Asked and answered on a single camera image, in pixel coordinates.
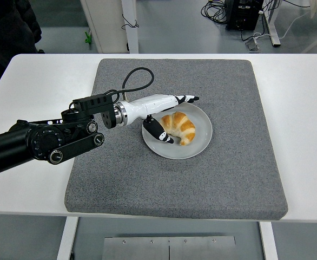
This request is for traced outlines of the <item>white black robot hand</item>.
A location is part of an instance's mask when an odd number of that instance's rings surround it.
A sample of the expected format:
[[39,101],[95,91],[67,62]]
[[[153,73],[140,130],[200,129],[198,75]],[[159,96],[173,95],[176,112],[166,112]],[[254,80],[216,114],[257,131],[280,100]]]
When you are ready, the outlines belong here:
[[195,138],[196,128],[191,120],[182,112],[165,115],[160,121],[152,117],[153,114],[167,111],[183,102],[193,103],[199,98],[193,95],[152,95],[133,102],[122,101],[115,107],[119,110],[120,118],[117,123],[129,125],[136,119],[143,119],[143,127],[155,139],[172,144],[171,136],[180,138],[180,145],[190,144]]

